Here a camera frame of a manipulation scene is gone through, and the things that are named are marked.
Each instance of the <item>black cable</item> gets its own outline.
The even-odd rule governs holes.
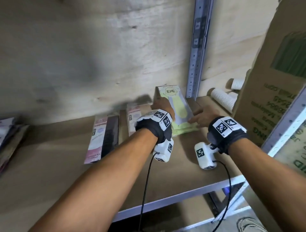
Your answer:
[[[146,181],[146,185],[144,187],[144,197],[142,199],[142,205],[141,205],[141,212],[140,212],[140,219],[139,219],[139,225],[138,225],[138,232],[142,231],[140,230],[141,228],[141,220],[142,220],[142,213],[144,211],[144,200],[146,198],[146,192],[147,192],[147,186],[148,186],[148,180],[149,180],[149,174],[150,174],[150,169],[151,169],[151,164],[152,164],[152,161],[154,159],[154,156],[157,154],[158,152],[156,152],[153,156],[152,156],[152,159],[151,159],[151,162],[150,162],[150,165],[149,165],[149,170],[148,170],[148,175],[147,175],[147,181]]]
[[[214,160],[213,162],[214,162],[214,163],[220,163],[220,164],[222,164],[222,165],[225,167],[225,170],[226,170],[227,175],[228,175],[228,177],[229,177],[229,197],[228,197],[227,205],[226,205],[224,214],[223,214],[222,218],[220,219],[218,225],[217,225],[216,228],[214,228],[214,230],[212,231],[212,232],[215,232],[215,231],[218,229],[218,227],[220,226],[221,222],[223,221],[223,219],[224,219],[224,217],[225,217],[225,215],[226,215],[226,212],[227,212],[227,210],[228,210],[228,208],[229,208],[229,205],[230,205],[230,197],[231,197],[231,193],[232,193],[232,183],[231,183],[231,181],[230,181],[230,173],[229,173],[229,171],[228,171],[226,165],[225,165],[224,163],[222,163],[221,161],[219,161],[219,160]]]

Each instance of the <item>person's left hand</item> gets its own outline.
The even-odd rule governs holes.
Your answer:
[[[167,111],[171,118],[172,121],[175,121],[175,113],[174,110],[169,102],[169,100],[165,97],[157,97],[154,102],[153,105],[151,105],[151,109],[152,110],[157,110],[157,109],[161,109],[164,111]]]

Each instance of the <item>circular logo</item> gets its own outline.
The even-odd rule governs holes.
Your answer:
[[[168,88],[165,89],[165,93],[168,96],[174,96],[174,95],[176,95],[177,91],[176,91],[176,89],[174,89],[172,87],[168,87]]]

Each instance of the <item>hand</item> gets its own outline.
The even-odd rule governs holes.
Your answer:
[[[197,127],[208,127],[212,120],[220,116],[220,112],[212,106],[204,106],[194,112],[194,117],[188,120],[189,123],[197,122]]]
[[[153,105],[151,105],[151,109],[152,110],[161,109],[161,110],[167,111],[171,115],[172,121],[175,121],[174,110],[172,109],[172,106],[167,98],[157,97],[154,100]]]

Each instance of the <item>forearm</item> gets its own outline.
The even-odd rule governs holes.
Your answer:
[[[140,129],[85,172],[31,231],[107,231],[157,142]]]
[[[306,178],[268,156],[248,139],[236,141],[228,151],[278,224],[285,231],[302,231]]]

